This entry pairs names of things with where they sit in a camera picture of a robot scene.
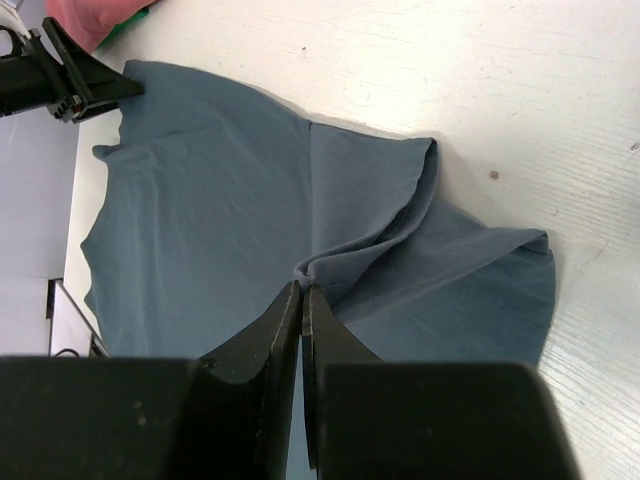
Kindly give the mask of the folded green t shirt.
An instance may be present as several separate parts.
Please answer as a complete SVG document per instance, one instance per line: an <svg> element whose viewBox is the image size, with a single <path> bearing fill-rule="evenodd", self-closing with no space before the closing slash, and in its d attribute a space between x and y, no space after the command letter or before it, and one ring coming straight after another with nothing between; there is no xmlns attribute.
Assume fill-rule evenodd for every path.
<svg viewBox="0 0 640 480"><path fill-rule="evenodd" d="M103 32L102 38L96 48L103 48L113 42L133 24L148 16L149 13L149 4L138 7L132 4L116 5L115 2L108 4L108 9L103 11L98 17Z"/></svg>

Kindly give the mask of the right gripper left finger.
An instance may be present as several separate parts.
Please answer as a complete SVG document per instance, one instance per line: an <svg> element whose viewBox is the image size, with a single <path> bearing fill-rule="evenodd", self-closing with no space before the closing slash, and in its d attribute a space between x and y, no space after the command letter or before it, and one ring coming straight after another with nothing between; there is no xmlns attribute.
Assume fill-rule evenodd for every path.
<svg viewBox="0 0 640 480"><path fill-rule="evenodd" d="M5 357L5 479L281 479L301 320L291 282L198 360Z"/></svg>

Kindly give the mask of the folded red t shirt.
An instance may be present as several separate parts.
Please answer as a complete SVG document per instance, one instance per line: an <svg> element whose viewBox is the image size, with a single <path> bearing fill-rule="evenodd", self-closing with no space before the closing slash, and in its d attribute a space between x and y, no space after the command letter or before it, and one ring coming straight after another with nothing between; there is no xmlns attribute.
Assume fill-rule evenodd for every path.
<svg viewBox="0 0 640 480"><path fill-rule="evenodd" d="M152 0L46 0L45 9L77 45L93 53L117 25L152 4Z"/></svg>

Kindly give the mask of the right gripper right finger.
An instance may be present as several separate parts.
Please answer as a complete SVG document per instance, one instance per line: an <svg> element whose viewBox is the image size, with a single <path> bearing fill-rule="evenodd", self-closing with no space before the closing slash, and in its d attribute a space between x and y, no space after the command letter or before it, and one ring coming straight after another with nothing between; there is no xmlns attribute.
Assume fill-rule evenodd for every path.
<svg viewBox="0 0 640 480"><path fill-rule="evenodd" d="M386 362L318 287L302 314L310 467L320 479L577 479L552 395L516 363Z"/></svg>

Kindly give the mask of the blue t shirt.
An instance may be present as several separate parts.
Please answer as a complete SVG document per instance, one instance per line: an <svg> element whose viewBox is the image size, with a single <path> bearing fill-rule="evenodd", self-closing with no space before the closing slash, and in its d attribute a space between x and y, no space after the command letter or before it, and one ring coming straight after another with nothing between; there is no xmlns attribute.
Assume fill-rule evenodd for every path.
<svg viewBox="0 0 640 480"><path fill-rule="evenodd" d="M110 354L200 356L297 280L386 358L538 363L548 237L437 199L434 140L313 122L176 65L125 73L145 92L122 104L119 143L94 150L106 197L82 244Z"/></svg>

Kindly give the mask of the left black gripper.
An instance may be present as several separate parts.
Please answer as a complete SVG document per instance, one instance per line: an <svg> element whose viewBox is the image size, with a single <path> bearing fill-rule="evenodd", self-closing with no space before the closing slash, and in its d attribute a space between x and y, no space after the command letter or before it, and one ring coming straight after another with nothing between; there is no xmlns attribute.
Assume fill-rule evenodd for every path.
<svg viewBox="0 0 640 480"><path fill-rule="evenodd" d="M24 52L19 35L1 27L2 35L11 42L11 50L1 56L2 117L50 104L48 110L57 120L80 123L144 93L141 83L91 56L53 17L46 17L42 27L59 57L56 60L45 51L45 71L36 58Z"/></svg>

